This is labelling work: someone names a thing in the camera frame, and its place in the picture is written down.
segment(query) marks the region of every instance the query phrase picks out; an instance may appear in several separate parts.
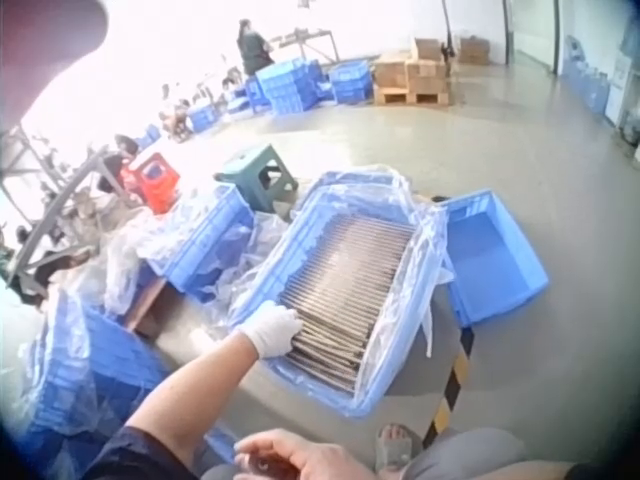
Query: wooden pallet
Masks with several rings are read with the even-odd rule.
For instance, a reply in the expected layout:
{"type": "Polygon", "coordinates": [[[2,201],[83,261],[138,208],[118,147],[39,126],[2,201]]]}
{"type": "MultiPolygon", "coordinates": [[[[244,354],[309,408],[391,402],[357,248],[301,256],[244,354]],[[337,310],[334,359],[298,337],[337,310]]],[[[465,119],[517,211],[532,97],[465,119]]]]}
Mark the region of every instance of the wooden pallet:
{"type": "Polygon", "coordinates": [[[378,88],[373,92],[376,105],[451,105],[451,92],[426,95],[409,92],[404,88],[378,88]]]}

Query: metal table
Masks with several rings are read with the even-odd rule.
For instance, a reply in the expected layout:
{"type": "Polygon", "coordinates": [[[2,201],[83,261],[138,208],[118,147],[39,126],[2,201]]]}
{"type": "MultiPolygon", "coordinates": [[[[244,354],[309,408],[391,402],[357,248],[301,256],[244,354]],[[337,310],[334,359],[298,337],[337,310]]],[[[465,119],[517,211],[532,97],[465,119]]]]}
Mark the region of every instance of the metal table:
{"type": "Polygon", "coordinates": [[[338,63],[340,61],[336,42],[333,39],[333,33],[331,30],[295,30],[293,33],[272,38],[270,43],[273,43],[278,48],[285,48],[297,44],[300,47],[300,54],[304,59],[307,58],[307,54],[305,52],[305,47],[307,47],[314,52],[319,53],[331,63],[338,63]],[[333,58],[308,43],[309,40],[321,37],[329,37],[331,39],[331,45],[333,46],[333,58]]]}
{"type": "Polygon", "coordinates": [[[69,180],[69,182],[63,186],[60,193],[56,196],[56,198],[48,205],[47,210],[44,214],[44,217],[35,228],[31,231],[29,238],[25,242],[24,246],[18,252],[15,260],[11,262],[10,270],[9,270],[9,279],[7,281],[7,285],[10,285],[13,278],[17,275],[20,279],[21,283],[24,282],[24,285],[28,288],[36,291],[40,295],[46,297],[47,291],[44,286],[39,285],[33,275],[29,273],[29,270],[32,270],[41,265],[46,265],[64,255],[71,255],[76,251],[85,248],[87,246],[92,245],[91,242],[84,241],[81,238],[77,238],[77,243],[72,245],[60,252],[55,252],[51,255],[48,255],[36,262],[31,262],[31,257],[36,251],[38,244],[42,237],[47,235],[51,229],[56,225],[58,218],[60,217],[62,211],[65,208],[65,204],[67,200],[74,194],[75,190],[78,188],[80,184],[93,172],[98,172],[107,181],[111,184],[114,191],[124,200],[124,202],[128,206],[133,206],[129,197],[125,190],[120,186],[116,178],[111,174],[111,172],[107,169],[104,164],[105,153],[107,152],[107,147],[102,147],[97,153],[95,153],[91,158],[89,158],[74,174],[74,176],[69,180]]]}

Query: gray floor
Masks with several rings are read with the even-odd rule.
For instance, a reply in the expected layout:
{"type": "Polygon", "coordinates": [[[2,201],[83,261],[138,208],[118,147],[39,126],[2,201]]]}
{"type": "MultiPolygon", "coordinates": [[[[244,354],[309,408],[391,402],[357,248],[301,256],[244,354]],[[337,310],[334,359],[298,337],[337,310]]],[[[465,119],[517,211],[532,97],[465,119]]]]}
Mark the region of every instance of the gray floor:
{"type": "MultiPolygon", "coordinates": [[[[175,158],[187,176],[201,174],[204,165],[214,170],[236,149],[267,140],[301,177],[383,163],[425,194],[496,191],[551,285],[526,307],[475,329],[453,426],[503,427],[536,457],[587,459],[612,444],[638,387],[640,172],[612,129],[538,67],[463,69],[456,92],[456,105],[444,110],[335,107],[246,120],[176,148],[175,158]]],[[[238,435],[284,426],[343,443],[368,462],[385,423],[424,434],[458,346],[444,291],[433,309],[433,358],[424,358],[419,337],[371,417],[341,418],[258,366],[224,422],[238,435]]],[[[205,315],[195,305],[176,305],[160,346],[178,363],[204,348],[205,315]]]]}

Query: leg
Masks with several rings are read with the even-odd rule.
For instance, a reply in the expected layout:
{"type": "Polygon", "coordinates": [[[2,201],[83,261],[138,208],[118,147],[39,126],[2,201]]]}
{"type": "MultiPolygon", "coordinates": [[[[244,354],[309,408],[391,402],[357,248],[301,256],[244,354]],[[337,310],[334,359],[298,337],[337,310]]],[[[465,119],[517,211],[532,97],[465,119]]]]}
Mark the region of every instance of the leg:
{"type": "Polygon", "coordinates": [[[439,437],[409,464],[402,479],[475,478],[526,459],[524,444],[510,433],[479,428],[439,437]]]}
{"type": "Polygon", "coordinates": [[[240,473],[235,465],[218,465],[204,472],[200,480],[233,480],[234,475],[240,473]]]}

